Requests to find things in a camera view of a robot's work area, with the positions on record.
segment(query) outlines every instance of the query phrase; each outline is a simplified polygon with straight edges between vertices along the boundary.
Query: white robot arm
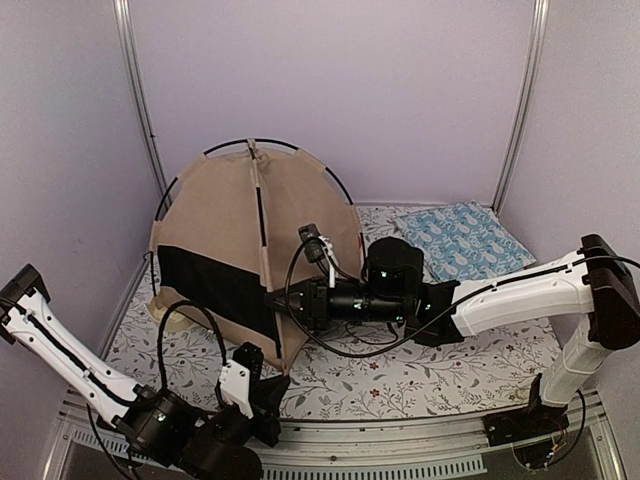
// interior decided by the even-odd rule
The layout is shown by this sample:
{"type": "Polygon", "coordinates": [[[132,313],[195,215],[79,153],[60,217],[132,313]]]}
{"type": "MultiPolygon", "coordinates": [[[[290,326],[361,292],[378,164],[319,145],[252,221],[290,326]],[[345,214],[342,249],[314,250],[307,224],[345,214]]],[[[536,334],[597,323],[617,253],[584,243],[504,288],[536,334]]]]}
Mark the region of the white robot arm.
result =
{"type": "Polygon", "coordinates": [[[564,425],[567,405],[584,382],[613,352],[640,341],[640,302],[630,271],[598,235],[583,237],[582,244],[537,268],[448,286],[451,304],[458,303],[449,320],[465,337],[523,320],[579,316],[560,356],[533,382],[529,405],[485,417],[492,444],[564,425]]]}
{"type": "Polygon", "coordinates": [[[274,446],[279,407],[289,378],[260,380],[262,351],[245,343],[220,374],[224,401],[203,412],[166,388],[142,386],[96,357],[56,319],[42,278],[25,266],[0,290],[0,336],[19,341],[73,386],[134,451],[195,478],[254,479],[258,456],[244,443],[252,436],[274,446]]]}

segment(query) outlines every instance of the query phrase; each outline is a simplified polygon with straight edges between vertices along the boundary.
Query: metal grille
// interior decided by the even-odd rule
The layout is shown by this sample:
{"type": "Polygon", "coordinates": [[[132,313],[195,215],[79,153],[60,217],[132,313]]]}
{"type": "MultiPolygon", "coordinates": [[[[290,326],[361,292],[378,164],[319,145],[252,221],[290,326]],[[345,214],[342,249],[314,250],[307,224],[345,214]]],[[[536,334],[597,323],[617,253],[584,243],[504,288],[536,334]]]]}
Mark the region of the metal grille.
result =
{"type": "MultiPolygon", "coordinates": [[[[100,438],[107,450],[114,456],[126,458],[129,445],[126,440],[109,432],[100,432],[100,438]]],[[[76,426],[73,441],[100,449],[95,435],[89,428],[76,426]]],[[[133,458],[142,463],[155,464],[146,457],[134,454],[133,458]]],[[[265,465],[265,480],[423,480],[462,478],[487,470],[481,455],[460,457],[453,460],[426,462],[422,464],[397,465],[392,467],[283,467],[265,465]]]]}
{"type": "Polygon", "coordinates": [[[423,480],[462,478],[486,473],[482,456],[393,467],[306,468],[265,466],[265,480],[423,480]]]}

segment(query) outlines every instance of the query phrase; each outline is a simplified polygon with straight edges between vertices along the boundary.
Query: black connector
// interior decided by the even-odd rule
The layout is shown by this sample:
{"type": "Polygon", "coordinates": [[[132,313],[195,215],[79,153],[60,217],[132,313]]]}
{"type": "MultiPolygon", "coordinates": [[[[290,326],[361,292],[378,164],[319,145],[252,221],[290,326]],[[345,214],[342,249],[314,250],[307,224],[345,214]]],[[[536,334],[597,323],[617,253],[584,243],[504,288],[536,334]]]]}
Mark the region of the black connector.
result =
{"type": "MultiPolygon", "coordinates": [[[[300,240],[304,242],[309,238],[319,238],[320,232],[315,223],[310,223],[298,229],[300,240]]],[[[320,242],[309,242],[304,247],[304,255],[309,263],[317,263],[324,258],[324,250],[320,242]]]]}

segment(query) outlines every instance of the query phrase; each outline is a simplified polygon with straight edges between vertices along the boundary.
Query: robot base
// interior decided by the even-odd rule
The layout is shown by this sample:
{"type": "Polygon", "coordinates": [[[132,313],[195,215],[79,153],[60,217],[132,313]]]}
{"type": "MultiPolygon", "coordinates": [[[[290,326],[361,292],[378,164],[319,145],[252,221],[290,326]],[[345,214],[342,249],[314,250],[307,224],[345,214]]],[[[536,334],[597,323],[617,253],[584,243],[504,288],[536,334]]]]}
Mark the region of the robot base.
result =
{"type": "Polygon", "coordinates": [[[540,401],[539,374],[531,384],[529,405],[517,410],[491,413],[482,419],[489,445],[504,445],[530,438],[557,433],[569,427],[565,415],[567,407],[554,408],[540,401]]]}

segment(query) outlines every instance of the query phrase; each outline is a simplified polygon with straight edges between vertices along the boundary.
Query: tent fabric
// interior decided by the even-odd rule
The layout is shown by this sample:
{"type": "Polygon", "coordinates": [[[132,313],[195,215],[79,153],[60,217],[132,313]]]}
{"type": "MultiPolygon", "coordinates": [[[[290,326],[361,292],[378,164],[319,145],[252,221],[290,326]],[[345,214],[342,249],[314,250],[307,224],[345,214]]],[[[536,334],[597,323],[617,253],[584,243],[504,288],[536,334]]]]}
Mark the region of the tent fabric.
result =
{"type": "MultiPolygon", "coordinates": [[[[203,154],[178,176],[180,191],[151,233],[161,284],[150,311],[157,317],[176,301],[194,300],[215,315],[226,340],[256,344],[287,372],[307,338],[264,305],[264,294],[284,286],[298,228],[309,223],[331,239],[340,266],[359,276],[360,223],[309,153],[245,145],[214,158],[203,154]]],[[[303,257],[293,282],[318,273],[303,257]]],[[[196,309],[181,312],[207,326],[196,309]]]]}

